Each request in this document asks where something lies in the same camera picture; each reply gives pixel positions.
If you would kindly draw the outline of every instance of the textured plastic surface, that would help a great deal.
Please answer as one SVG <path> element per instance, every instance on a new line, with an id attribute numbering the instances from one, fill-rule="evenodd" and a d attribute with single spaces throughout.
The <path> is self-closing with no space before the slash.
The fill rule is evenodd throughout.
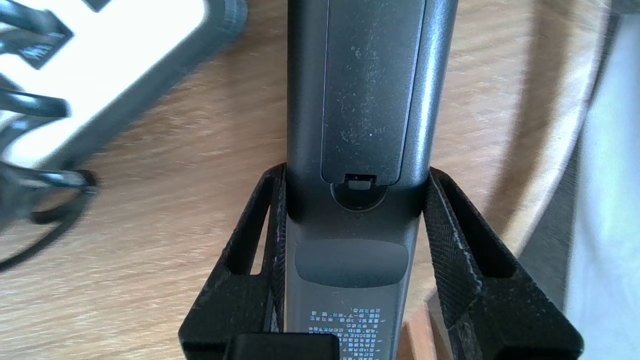
<path id="1" fill-rule="evenodd" d="M 431 170 L 424 219 L 456 360 L 580 356 L 580 334 L 439 170 Z"/>
<path id="2" fill-rule="evenodd" d="M 282 329 L 281 272 L 275 271 L 278 243 L 284 242 L 284 166 L 262 176 L 227 246 L 180 327 L 188 359 L 221 359 L 234 336 Z M 267 210 L 268 235 L 260 274 L 250 275 Z"/>

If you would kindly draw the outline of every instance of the wooden surface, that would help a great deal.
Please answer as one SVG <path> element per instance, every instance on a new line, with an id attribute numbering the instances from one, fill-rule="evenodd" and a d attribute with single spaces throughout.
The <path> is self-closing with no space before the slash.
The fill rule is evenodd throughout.
<path id="1" fill-rule="evenodd" d="M 433 164 L 515 251 L 572 143 L 602 8 L 460 2 Z M 261 173 L 285 161 L 286 2 L 252 0 L 250 11 L 233 48 L 88 164 L 102 192 L 81 225 L 0 274 L 0 357 L 182 358 L 184 316 Z M 1 251 L 36 230 L 16 224 Z M 435 287 L 419 241 L 409 314 Z"/>

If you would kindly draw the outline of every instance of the black cord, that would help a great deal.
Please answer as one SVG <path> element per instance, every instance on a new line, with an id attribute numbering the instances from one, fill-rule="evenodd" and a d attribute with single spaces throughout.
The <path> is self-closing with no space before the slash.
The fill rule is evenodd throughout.
<path id="1" fill-rule="evenodd" d="M 8 110 L 22 115 L 11 120 L 0 130 L 0 152 L 16 139 L 51 122 L 68 115 L 68 105 L 63 99 L 28 94 L 0 88 L 0 110 Z M 25 168 L 0 160 L 2 174 L 7 189 L 0 197 L 0 213 L 26 216 L 34 224 L 59 223 L 49 233 L 18 254 L 0 261 L 0 272 L 13 268 L 32 258 L 67 232 L 81 217 L 91 199 L 97 193 L 98 182 L 89 171 L 48 170 Z M 13 199 L 16 187 L 33 189 L 71 188 L 76 196 L 66 203 L 45 211 L 33 211 L 32 204 L 24 199 Z M 29 209 L 20 211 L 21 207 Z"/>
<path id="2" fill-rule="evenodd" d="M 56 30 L 55 16 L 51 12 L 32 9 L 12 0 L 0 0 L 0 22 L 40 35 Z"/>

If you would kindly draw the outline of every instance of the wooden table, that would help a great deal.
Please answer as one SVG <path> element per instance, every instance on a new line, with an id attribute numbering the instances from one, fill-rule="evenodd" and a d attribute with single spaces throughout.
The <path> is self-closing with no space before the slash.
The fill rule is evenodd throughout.
<path id="1" fill-rule="evenodd" d="M 516 252 L 580 122 L 603 9 L 597 0 L 460 1 L 433 164 Z M 81 225 L 0 274 L 0 357 L 182 358 L 184 316 L 259 176 L 285 161 L 286 50 L 286 1 L 251 0 L 239 43 L 88 164 L 102 192 Z M 3 253 L 34 231 L 16 224 Z M 419 241 L 406 318 L 435 289 Z"/>

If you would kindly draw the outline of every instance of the wood grain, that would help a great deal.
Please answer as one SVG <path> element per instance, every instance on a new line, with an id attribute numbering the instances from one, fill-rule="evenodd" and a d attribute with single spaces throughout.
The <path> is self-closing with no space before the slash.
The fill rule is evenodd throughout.
<path id="1" fill-rule="evenodd" d="M 460 2 L 433 164 L 514 250 L 572 143 L 603 9 L 595 0 Z M 0 357 L 182 358 L 184 316 L 258 178 L 285 161 L 286 50 L 286 1 L 250 1 L 234 47 L 94 157 L 87 168 L 102 192 L 82 223 L 0 274 Z M 1 251 L 36 231 L 16 224 Z M 419 241 L 409 314 L 435 285 Z"/>

